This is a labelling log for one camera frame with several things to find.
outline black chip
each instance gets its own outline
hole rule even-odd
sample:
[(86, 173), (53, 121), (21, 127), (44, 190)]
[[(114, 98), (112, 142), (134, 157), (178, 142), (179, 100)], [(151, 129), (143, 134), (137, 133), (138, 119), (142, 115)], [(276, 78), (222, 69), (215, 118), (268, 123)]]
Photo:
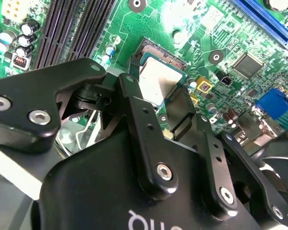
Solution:
[(159, 124), (163, 125), (163, 124), (167, 124), (168, 123), (168, 116), (166, 114), (160, 114), (158, 116), (158, 122)]
[(213, 98), (213, 95), (207, 94), (206, 99), (211, 100)]
[(5, 52), (4, 56), (5, 56), (5, 58), (7, 58), (7, 59), (11, 60), (11, 59), (12, 59), (12, 56), (13, 56), (13, 54), (12, 54), (12, 53), (10, 53), (10, 52)]
[(5, 25), (10, 25), (11, 20), (4, 17), (3, 23), (4, 23)]
[(254, 97), (254, 96), (257, 95), (257, 93), (258, 93), (258, 92), (257, 92), (256, 90), (250, 90), (249, 93), (248, 93), (248, 96), (249, 96), (249, 97)]
[(246, 54), (234, 66), (234, 69), (247, 79), (253, 77), (263, 65), (256, 61), (253, 57)]

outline green circuit board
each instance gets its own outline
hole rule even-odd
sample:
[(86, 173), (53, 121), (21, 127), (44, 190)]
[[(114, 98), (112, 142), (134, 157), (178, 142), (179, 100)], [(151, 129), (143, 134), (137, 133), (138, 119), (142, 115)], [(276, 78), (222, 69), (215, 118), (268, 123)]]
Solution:
[[(50, 0), (32, 0), (28, 1), (28, 4), (30, 5), (30, 10), (28, 11), (28, 16), (27, 18), (30, 19), (35, 19), (38, 21), (43, 27), (45, 19), (46, 19), (46, 14), (48, 11), (48, 6), (50, 4)], [(17, 35), (21, 34), (20, 31), (20, 26), (21, 22), (14, 22), (13, 20), (10, 21), (8, 25), (4, 23), (4, 17), (1, 14), (1, 8), (2, 8), (2, 1), (0, 1), (0, 33), (6, 30), (13, 30), (16, 32)], [(36, 55), (36, 50), (40, 42), (40, 37), (41, 37), (41, 32), (38, 31), (36, 33), (37, 35), (37, 41), (34, 42), (34, 51), (32, 53), (32, 61), (35, 58)], [(17, 41), (13, 42), (11, 44), (11, 48), (9, 49), (9, 52), (14, 52), (15, 48), (18, 46)], [(24, 72), (21, 69), (14, 68), (11, 66), (11, 60), (6, 58), (2, 53), (0, 53), (0, 78), (5, 78), (8, 76), (16, 75), (19, 73)]]
[[(180, 11), (180, 4), (179, 1), (151, 0), (143, 12), (134, 13), (127, 1), (119, 1), (92, 58), (105, 68), (111, 66), (127, 71), (130, 56), (143, 37), (148, 38), (185, 61), (188, 77), (204, 76), (210, 80), (213, 88), (208, 97), (192, 92), (199, 100), (197, 110), (208, 118), (211, 118), (206, 109), (208, 103), (214, 103), (220, 112), (234, 108), (242, 113), (250, 110), (272, 87), (280, 84), (288, 89), (288, 52), (226, 0), (208, 0), (204, 7), (190, 14)], [(188, 34), (187, 41), (179, 46), (174, 44), (172, 35), (177, 29)], [(103, 63), (102, 55), (113, 43), (116, 43), (116, 51), (109, 63)], [(221, 50), (225, 56), (218, 65), (208, 60), (215, 50)], [(245, 54), (251, 54), (262, 64), (249, 79), (234, 69)], [(230, 86), (215, 76), (219, 70), (229, 74), (233, 81)], [(223, 118), (217, 119), (212, 125), (215, 132), (231, 130)]]

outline mounting hole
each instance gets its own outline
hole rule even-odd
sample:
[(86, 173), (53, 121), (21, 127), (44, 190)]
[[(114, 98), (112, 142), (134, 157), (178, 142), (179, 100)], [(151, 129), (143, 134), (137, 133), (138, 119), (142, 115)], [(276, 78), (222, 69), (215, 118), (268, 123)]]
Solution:
[(130, 77), (130, 76), (127, 76), (126, 79), (127, 79), (128, 81), (130, 81), (130, 82), (134, 82), (134, 80), (133, 80), (132, 77)]
[(154, 127), (152, 124), (148, 124), (147, 127), (150, 129), (150, 130), (154, 130)]
[(136, 7), (136, 8), (140, 7), (140, 6), (141, 6), (140, 0), (134, 0), (134, 1), (133, 1), (133, 5), (134, 5), (134, 7)]
[(100, 71), (100, 68), (96, 65), (91, 65), (91, 68), (96, 71)]
[(143, 108), (143, 112), (146, 113), (146, 114), (149, 113), (148, 110), (147, 110), (146, 108)]
[(219, 54), (216, 54), (213, 56), (213, 60), (214, 61), (219, 61), (220, 60), (220, 55)]

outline yellow component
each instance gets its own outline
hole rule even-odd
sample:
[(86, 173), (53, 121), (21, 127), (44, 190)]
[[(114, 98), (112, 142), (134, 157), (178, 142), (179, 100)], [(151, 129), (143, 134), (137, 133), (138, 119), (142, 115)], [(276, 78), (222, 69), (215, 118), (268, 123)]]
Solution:
[(211, 82), (204, 77), (199, 77), (196, 80), (196, 83), (197, 83), (197, 89), (201, 92), (208, 93), (212, 89)]
[(27, 18), (29, 9), (29, 0), (3, 0), (1, 14), (14, 22), (21, 23)]
[(168, 129), (164, 129), (162, 132), (163, 132), (163, 135), (165, 137), (167, 137), (168, 139), (172, 139), (173, 138), (173, 134)]
[(193, 94), (190, 94), (190, 97), (193, 102), (193, 105), (196, 105), (199, 102), (199, 100)]

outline white cable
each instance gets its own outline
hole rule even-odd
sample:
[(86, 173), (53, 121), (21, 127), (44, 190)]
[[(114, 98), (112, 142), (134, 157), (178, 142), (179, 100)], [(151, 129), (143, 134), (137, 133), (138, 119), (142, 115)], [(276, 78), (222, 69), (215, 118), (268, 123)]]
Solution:
[(58, 142), (58, 144), (61, 146), (61, 148), (64, 150), (64, 152), (67, 154), (67, 156), (71, 156), (72, 154), (68, 151), (68, 149), (64, 146), (64, 144), (62, 143), (60, 137), (59, 137), (60, 133), (58, 133), (58, 136), (56, 138), (56, 141)]
[(90, 125), (91, 125), (91, 123), (92, 123), (92, 120), (93, 120), (93, 117), (94, 117), (95, 113), (96, 113), (96, 110), (94, 110), (94, 111), (92, 112), (92, 115), (91, 115), (90, 118), (88, 119), (87, 124), (86, 124), (84, 130), (79, 131), (79, 132), (76, 132), (76, 141), (77, 141), (78, 148), (79, 148), (80, 150), (83, 150), (83, 148), (82, 148), (81, 145), (80, 145), (79, 134), (85, 133), (85, 132), (88, 130), (88, 128), (90, 127)]

